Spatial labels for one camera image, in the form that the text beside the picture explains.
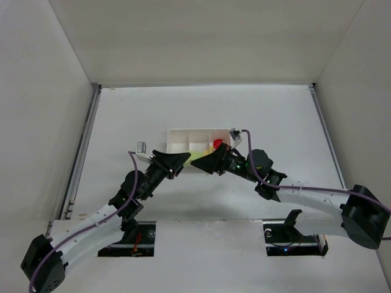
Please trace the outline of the green lego brick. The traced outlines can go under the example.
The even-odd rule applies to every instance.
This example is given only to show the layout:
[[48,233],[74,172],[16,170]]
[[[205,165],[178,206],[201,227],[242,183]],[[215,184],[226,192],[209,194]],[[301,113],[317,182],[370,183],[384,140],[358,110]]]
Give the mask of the green lego brick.
[[185,167],[190,166],[192,161],[203,157],[203,153],[201,151],[190,151],[189,153],[190,153],[190,157],[184,163]]

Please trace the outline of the red round lego piece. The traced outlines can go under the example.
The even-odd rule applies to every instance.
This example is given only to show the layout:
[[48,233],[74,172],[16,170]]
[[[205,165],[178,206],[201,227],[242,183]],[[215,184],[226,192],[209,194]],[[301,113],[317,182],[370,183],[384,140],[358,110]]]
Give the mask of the red round lego piece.
[[222,139],[216,139],[213,141],[213,148],[216,150],[220,147],[220,145],[223,143]]

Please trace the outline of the yellow lego piece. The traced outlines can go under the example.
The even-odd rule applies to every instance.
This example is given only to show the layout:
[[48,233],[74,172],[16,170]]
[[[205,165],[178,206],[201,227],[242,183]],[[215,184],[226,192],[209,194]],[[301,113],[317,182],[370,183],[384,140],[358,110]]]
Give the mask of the yellow lego piece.
[[205,156],[205,155],[208,155],[208,154],[212,153],[213,151],[214,151],[213,147],[212,147],[212,146],[209,146],[208,149],[204,149],[204,150],[203,150],[203,155],[204,155],[204,156]]

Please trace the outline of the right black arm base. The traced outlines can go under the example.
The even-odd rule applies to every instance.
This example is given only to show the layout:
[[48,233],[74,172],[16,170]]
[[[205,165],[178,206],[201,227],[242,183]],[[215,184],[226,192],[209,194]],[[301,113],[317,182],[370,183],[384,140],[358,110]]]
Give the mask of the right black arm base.
[[305,236],[296,228],[302,211],[292,210],[287,218],[263,221],[267,256],[325,256],[329,250],[326,238],[320,234]]

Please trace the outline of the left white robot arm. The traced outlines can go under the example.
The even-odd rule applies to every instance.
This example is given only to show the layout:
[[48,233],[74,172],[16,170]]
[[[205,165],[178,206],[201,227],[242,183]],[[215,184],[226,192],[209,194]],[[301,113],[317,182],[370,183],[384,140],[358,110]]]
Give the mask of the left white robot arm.
[[190,158],[190,153],[167,154],[154,150],[146,171],[130,171],[119,191],[101,209],[66,232],[53,237],[35,237],[21,262],[29,280],[29,292],[52,292],[66,273],[80,260],[118,242],[133,237],[142,210],[142,200],[152,197],[164,179],[174,179]]

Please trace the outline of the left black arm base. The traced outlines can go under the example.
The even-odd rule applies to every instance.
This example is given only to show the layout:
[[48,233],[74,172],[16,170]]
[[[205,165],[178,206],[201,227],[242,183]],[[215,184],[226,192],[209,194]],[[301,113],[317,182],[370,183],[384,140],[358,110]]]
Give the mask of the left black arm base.
[[108,245],[98,252],[98,257],[115,258],[153,257],[155,254],[156,222],[139,222],[131,238],[125,236],[119,242]]

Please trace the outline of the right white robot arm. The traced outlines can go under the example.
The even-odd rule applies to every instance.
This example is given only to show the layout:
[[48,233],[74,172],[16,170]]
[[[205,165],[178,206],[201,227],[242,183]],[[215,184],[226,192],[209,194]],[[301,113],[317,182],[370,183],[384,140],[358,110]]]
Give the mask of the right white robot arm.
[[364,186],[348,190],[322,190],[273,169],[263,150],[251,150],[243,157],[222,143],[212,153],[195,159],[192,166],[206,173],[232,173],[256,183],[255,191],[265,200],[300,206],[286,217],[283,227],[303,236],[325,234],[347,237],[354,243],[379,248],[390,211]]

